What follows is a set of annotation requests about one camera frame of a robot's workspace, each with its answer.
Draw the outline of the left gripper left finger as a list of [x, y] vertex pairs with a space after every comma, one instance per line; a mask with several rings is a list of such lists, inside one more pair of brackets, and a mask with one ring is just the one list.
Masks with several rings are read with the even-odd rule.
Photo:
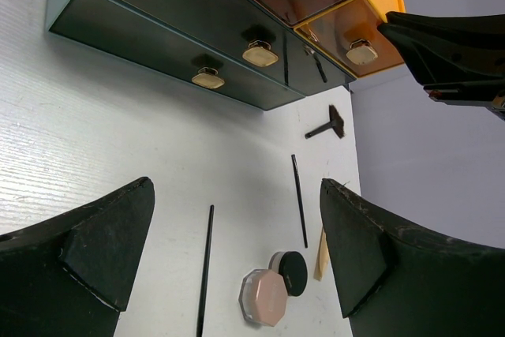
[[3, 336], [112, 336], [129, 304], [155, 207], [142, 177], [1, 236]]

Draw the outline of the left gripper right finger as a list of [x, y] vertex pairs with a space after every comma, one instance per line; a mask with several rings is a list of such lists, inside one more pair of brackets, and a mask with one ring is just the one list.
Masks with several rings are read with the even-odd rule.
[[502, 249], [420, 226], [329, 178], [320, 214], [353, 335], [503, 335]]

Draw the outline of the clear yellow box drawer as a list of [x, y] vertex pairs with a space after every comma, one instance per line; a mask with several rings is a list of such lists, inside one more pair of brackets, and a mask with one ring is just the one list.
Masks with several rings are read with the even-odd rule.
[[295, 28], [356, 78], [404, 64], [395, 47], [380, 33], [383, 23], [369, 0], [349, 0]]

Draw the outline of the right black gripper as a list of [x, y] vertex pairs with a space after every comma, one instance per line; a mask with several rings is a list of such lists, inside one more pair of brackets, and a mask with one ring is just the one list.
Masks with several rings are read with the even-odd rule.
[[504, 120], [504, 15], [427, 17], [391, 11], [378, 27], [436, 102]]

